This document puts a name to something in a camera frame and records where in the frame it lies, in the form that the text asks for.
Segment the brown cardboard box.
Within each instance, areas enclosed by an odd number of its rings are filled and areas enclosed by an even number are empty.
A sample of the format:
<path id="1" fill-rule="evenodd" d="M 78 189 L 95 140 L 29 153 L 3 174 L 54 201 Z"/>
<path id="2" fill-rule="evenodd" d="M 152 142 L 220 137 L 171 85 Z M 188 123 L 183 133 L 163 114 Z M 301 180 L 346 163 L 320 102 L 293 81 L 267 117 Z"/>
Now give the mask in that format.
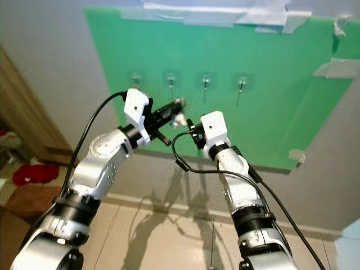
<path id="1" fill-rule="evenodd" d="M 61 188 L 24 185 L 1 206 L 0 270 L 77 270 L 82 255 L 61 236 L 52 214 Z"/>

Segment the crumpled clear tape piece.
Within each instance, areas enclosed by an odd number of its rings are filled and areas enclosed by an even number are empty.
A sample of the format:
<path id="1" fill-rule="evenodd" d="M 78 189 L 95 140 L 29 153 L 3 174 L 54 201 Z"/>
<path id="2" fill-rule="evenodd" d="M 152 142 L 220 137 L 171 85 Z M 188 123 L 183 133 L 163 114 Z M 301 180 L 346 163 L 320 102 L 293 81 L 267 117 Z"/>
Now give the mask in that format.
<path id="1" fill-rule="evenodd" d="M 332 23 L 332 33 L 337 38 L 343 38 L 347 36 L 345 33 L 345 26 L 352 20 L 352 15 L 339 15 L 334 17 L 334 23 Z"/>

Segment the short clear tape piece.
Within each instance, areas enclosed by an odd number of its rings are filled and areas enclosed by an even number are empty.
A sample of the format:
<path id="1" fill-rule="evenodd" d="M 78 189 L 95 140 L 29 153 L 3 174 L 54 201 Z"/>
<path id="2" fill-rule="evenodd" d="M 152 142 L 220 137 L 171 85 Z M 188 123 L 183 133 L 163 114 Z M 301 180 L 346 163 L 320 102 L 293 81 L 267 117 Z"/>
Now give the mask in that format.
<path id="1" fill-rule="evenodd" d="M 296 160 L 297 164 L 304 164 L 307 157 L 305 151 L 302 151 L 300 149 L 292 149 L 289 152 L 289 158 Z"/>
<path id="2" fill-rule="evenodd" d="M 326 79 L 354 79 L 360 75 L 360 59 L 342 59 L 332 57 L 330 62 L 320 65 L 313 73 L 314 77 Z"/>

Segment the red cloth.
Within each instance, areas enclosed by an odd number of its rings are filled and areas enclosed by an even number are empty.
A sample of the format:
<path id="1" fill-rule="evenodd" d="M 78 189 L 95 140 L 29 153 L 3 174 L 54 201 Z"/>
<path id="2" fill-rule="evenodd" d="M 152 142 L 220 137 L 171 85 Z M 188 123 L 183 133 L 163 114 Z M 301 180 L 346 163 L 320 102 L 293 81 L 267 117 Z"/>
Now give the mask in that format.
<path id="1" fill-rule="evenodd" d="M 59 174 L 58 165 L 25 164 L 18 167 L 11 180 L 15 185 L 22 186 L 28 183 L 49 183 Z"/>

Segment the wooden door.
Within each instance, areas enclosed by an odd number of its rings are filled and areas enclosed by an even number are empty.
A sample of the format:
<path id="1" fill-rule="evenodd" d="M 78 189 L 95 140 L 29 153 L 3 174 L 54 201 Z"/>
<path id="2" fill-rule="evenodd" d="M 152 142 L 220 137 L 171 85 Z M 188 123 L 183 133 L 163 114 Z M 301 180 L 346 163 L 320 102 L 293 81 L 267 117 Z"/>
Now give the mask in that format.
<path id="1" fill-rule="evenodd" d="M 0 49 L 0 118 L 38 160 L 69 165 L 72 149 L 46 108 L 21 76 L 3 47 Z"/>

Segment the green board with hooks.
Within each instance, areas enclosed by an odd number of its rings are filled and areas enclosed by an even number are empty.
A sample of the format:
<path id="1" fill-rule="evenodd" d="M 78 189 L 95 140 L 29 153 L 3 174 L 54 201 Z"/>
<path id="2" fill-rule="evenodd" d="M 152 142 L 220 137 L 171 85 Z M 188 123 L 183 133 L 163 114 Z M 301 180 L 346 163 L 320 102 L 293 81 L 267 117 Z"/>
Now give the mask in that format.
<path id="1" fill-rule="evenodd" d="M 360 59 L 360 21 L 346 36 L 334 36 L 334 20 L 312 17 L 293 33 L 260 33 L 254 26 L 185 25 L 179 21 L 126 20 L 120 8 L 83 10 L 110 92 L 129 88 L 128 73 L 144 73 L 141 92 L 165 105 L 187 100 L 185 113 L 221 111 L 228 136 L 249 162 L 292 170 L 292 149 L 306 151 L 353 79 L 313 76 L 338 59 Z M 163 73 L 181 74 L 181 87 L 165 88 Z M 200 72 L 215 74 L 206 92 Z M 249 74 L 244 93 L 234 87 L 236 74 Z"/>

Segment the clear adhesive wall hook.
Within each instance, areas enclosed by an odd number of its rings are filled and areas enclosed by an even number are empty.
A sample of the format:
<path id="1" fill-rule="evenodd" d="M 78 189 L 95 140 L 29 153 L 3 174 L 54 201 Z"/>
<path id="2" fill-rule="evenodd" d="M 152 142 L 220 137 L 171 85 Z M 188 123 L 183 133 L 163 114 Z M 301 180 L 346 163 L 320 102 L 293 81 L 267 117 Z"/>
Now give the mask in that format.
<path id="1" fill-rule="evenodd" d="M 142 80 L 144 76 L 144 73 L 139 70 L 131 70 L 128 73 L 129 87 L 142 90 Z"/>
<path id="2" fill-rule="evenodd" d="M 162 77 L 165 88 L 170 90 L 170 92 L 173 92 L 174 90 L 177 90 L 181 87 L 182 80 L 180 72 L 175 70 L 166 70 Z"/>
<path id="3" fill-rule="evenodd" d="M 236 74 L 234 77 L 234 87 L 236 87 L 237 93 L 241 95 L 247 89 L 250 82 L 249 74 Z"/>
<path id="4" fill-rule="evenodd" d="M 212 72 L 200 72 L 198 74 L 198 86 L 203 90 L 203 92 L 206 92 L 209 87 L 211 86 L 211 83 L 214 82 L 215 74 Z"/>

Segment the pale blue panel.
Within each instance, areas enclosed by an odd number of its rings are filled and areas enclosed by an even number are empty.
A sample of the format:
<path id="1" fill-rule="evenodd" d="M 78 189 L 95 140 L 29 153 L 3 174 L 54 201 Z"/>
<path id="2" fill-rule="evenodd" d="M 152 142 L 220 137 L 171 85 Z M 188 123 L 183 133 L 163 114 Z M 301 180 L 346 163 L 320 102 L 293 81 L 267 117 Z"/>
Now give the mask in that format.
<path id="1" fill-rule="evenodd" d="M 335 247 L 339 270 L 360 270 L 360 218 L 342 230 Z"/>

